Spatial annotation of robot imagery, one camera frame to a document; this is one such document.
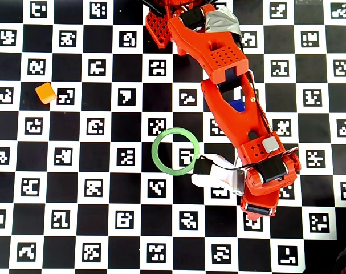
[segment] orange block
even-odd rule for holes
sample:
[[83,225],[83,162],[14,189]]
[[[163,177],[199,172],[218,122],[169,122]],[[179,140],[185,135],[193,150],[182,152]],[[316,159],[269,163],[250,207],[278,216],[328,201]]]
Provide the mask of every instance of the orange block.
[[36,93],[43,104],[48,104],[56,99],[56,94],[50,83],[45,83],[36,88]]

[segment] checkerboard mat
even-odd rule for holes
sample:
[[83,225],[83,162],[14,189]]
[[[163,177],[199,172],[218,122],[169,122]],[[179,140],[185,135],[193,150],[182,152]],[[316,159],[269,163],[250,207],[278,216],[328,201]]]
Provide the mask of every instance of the checkerboard mat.
[[[239,197],[153,164],[171,127],[204,153],[236,153],[206,74],[156,47],[139,1],[0,0],[0,274],[329,273],[346,238],[346,0],[222,5],[270,123],[299,147],[276,216],[249,221]],[[159,154],[181,168],[192,148],[169,136]]]

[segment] green ring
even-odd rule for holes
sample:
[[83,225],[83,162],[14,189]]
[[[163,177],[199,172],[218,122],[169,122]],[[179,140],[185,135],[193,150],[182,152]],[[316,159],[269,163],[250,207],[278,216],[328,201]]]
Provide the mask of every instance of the green ring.
[[[180,170],[174,170],[174,169],[169,168],[166,165],[164,165],[161,162],[159,155],[157,153],[157,149],[159,148],[159,144],[161,143],[163,138],[165,138],[166,136],[168,136],[170,134],[179,134],[179,135],[185,136],[193,144],[193,148],[194,148],[193,159],[190,162],[190,164],[188,164],[186,167],[184,167]],[[156,137],[155,141],[152,144],[152,148],[151,148],[151,156],[152,156],[152,160],[154,161],[155,166],[160,171],[162,171],[166,174],[169,174],[169,175],[173,175],[173,176],[181,176],[181,175],[187,174],[189,171],[191,171],[194,167],[194,163],[196,162],[196,158],[198,158],[199,154],[200,154],[200,144],[199,144],[197,138],[193,135],[193,133],[191,133],[190,131],[188,131],[184,128],[181,128],[181,127],[173,127],[173,128],[169,128],[167,130],[164,130],[162,133],[160,133]]]

